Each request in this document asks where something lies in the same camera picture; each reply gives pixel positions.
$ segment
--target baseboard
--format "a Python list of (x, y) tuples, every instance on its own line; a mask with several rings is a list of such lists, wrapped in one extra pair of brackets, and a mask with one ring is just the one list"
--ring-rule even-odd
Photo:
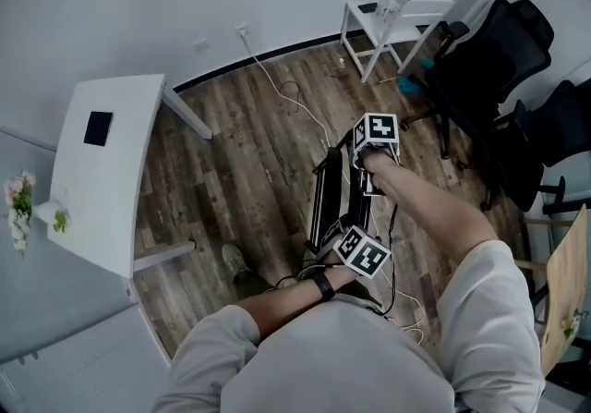
[[(363, 35), (363, 30), (350, 30), (347, 32), (347, 37), (357, 37), (359, 35)], [(327, 35), (326, 37), (320, 37), (318, 39), (307, 40), (305, 42), (294, 43), (293, 45), (288, 45), (283, 48), (278, 48), (277, 50), (271, 50), (270, 52), (265, 52), (264, 54), (257, 55), (257, 59), (259, 61), (268, 60), (269, 58), (274, 58), (275, 56), (289, 54), (290, 52), (295, 52), (296, 50), (302, 50), (304, 48), (313, 47), (315, 45), (323, 45), (324, 43), (335, 42), (341, 39), (340, 33), (334, 33), (333, 35)], [(203, 81), (207, 81), (208, 79), (216, 78), (230, 71), (234, 71), (235, 69), (239, 69), (241, 67), (247, 67), (248, 65), (252, 65), (255, 63), (254, 58), (245, 58), (244, 60), (237, 61), (230, 65), (226, 65), (225, 67), (221, 67), (218, 69), (214, 69), (209, 73), (205, 73), (204, 75), (200, 75), (196, 78), (190, 79), (185, 83), (181, 83), (175, 86), (176, 92), (181, 92), (187, 90), (188, 88), (195, 86), (196, 84), (202, 83)]]

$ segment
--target pants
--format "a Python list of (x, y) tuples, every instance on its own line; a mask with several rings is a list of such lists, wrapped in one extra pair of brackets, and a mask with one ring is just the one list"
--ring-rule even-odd
[[(251, 271), (238, 273), (234, 277), (234, 286), (238, 294), (238, 299), (254, 297), (272, 289), (272, 285), (269, 285), (262, 277)], [(343, 286), (338, 292), (352, 297), (366, 299), (377, 305), (380, 304), (371, 297), (368, 289), (357, 281)]]

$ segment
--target shirt sleeve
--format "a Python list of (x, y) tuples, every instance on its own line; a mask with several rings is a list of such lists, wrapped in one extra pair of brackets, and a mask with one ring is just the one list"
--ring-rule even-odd
[(254, 320), (237, 306), (201, 320), (176, 351), (152, 413), (220, 411), (222, 388), (254, 357), (259, 340)]
[(499, 240), (468, 253), (438, 312), (440, 366), (464, 404), (478, 413), (537, 409), (544, 388), (527, 283)]

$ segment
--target white chair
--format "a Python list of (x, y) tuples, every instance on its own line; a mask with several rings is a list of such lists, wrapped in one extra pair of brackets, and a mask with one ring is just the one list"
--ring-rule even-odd
[[(351, 58), (355, 62), (359, 73), (361, 73), (361, 82), (368, 80), (369, 73), (376, 65), (378, 57), (382, 52), (390, 52), (396, 64), (398, 64), (398, 73), (402, 73), (410, 63), (413, 56), (427, 39), (430, 33), (440, 23), (448, 11), (452, 8), (453, 0), (407, 0), (404, 2), (399, 12), (395, 15), (390, 25), (384, 27), (381, 19), (373, 12), (364, 14), (359, 6), (366, 4), (367, 1), (349, 2), (344, 11), (343, 27), (341, 29), (341, 43), (345, 46)], [(346, 38), (349, 26), (349, 14), (353, 14), (359, 25), (363, 28), (373, 45), (376, 47), (366, 52), (356, 53), (351, 43)], [(426, 26), (421, 31), (416, 26)], [(403, 60), (394, 51), (393, 43), (416, 42), (408, 56)], [(367, 67), (363, 67), (359, 61), (360, 56), (369, 56)]]

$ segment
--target white t-shirt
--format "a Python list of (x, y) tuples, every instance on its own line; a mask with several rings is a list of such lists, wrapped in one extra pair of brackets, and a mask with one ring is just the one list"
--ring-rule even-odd
[(527, 285), (500, 241), (474, 248), (438, 304), (439, 358), (391, 322), (337, 298), (260, 343), (228, 306), (176, 352), (154, 413), (524, 412), (544, 387)]

